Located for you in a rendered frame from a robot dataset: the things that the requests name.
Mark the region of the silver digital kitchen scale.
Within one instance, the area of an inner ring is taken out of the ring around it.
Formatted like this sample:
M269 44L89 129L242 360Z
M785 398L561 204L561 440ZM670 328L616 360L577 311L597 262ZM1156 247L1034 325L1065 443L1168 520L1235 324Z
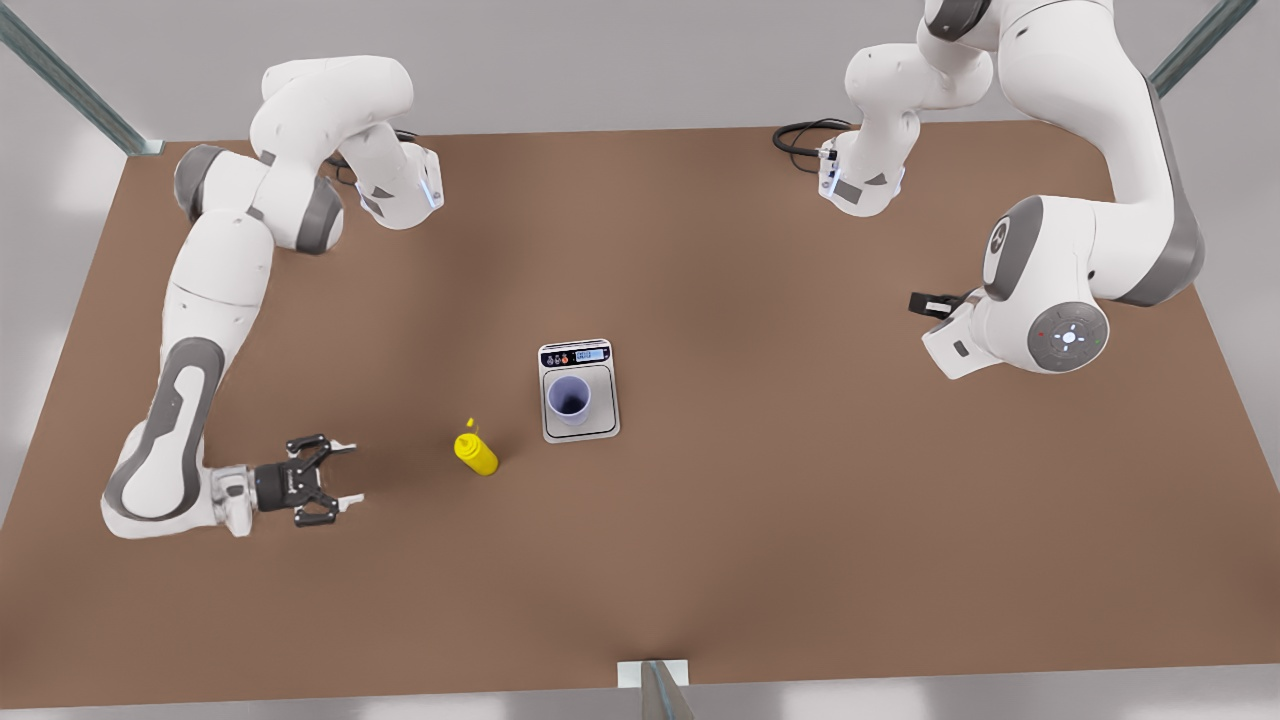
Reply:
M620 432L620 404L614 354L608 340L585 340L544 345L538 354L541 428L549 443L607 438ZM588 420L567 427L547 407L547 388L559 374L582 377L591 387Z

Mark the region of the yellow sauce bottle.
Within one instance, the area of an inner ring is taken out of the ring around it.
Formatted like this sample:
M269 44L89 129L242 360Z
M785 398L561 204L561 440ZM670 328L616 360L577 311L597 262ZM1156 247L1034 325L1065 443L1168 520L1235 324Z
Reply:
M474 418L465 423L465 432L454 438L456 457L480 477L493 475L499 468L499 459L477 433Z

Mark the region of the lilac cup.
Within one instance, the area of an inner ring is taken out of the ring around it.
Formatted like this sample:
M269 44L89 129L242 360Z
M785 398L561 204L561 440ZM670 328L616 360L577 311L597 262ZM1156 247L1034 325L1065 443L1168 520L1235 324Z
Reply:
M580 427L588 420L591 398L591 387L580 375L559 374L547 388L547 407L567 427Z

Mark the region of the silver frame post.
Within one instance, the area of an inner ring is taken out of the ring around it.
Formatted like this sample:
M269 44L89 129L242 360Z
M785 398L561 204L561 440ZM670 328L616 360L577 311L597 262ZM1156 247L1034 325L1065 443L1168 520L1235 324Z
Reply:
M1148 76L1164 99L1258 5L1260 0L1219 0Z
M686 659L621 661L616 670L618 688L640 689L641 720L696 720L684 696L689 685Z
M165 142L145 138L0 0L0 42L131 158L157 156Z

